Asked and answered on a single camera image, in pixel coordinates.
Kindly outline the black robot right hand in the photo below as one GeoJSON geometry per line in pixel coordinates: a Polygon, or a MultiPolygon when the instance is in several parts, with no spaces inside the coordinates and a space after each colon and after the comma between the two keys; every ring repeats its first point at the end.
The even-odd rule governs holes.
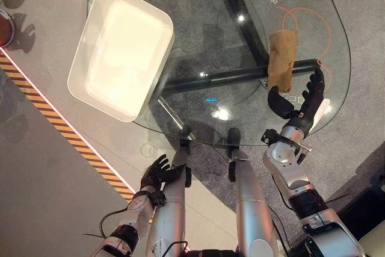
{"type": "Polygon", "coordinates": [[[324,100],[325,81],[324,74],[320,68],[317,68],[311,75],[310,81],[306,84],[307,89],[302,92],[304,102],[299,110],[283,96],[279,94],[279,88],[273,86],[268,93],[268,106],[282,119],[289,121],[285,126],[292,126],[300,129],[304,138],[309,134],[314,124],[314,117],[318,108],[324,100]]]}

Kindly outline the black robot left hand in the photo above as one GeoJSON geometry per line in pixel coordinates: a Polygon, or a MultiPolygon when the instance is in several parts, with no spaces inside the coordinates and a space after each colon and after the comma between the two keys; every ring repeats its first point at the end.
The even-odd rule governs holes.
{"type": "Polygon", "coordinates": [[[143,177],[141,178],[140,190],[147,191],[147,188],[152,191],[159,191],[163,183],[171,183],[176,181],[185,168],[185,165],[172,167],[166,154],[157,158],[150,166],[148,166],[143,177]]]}

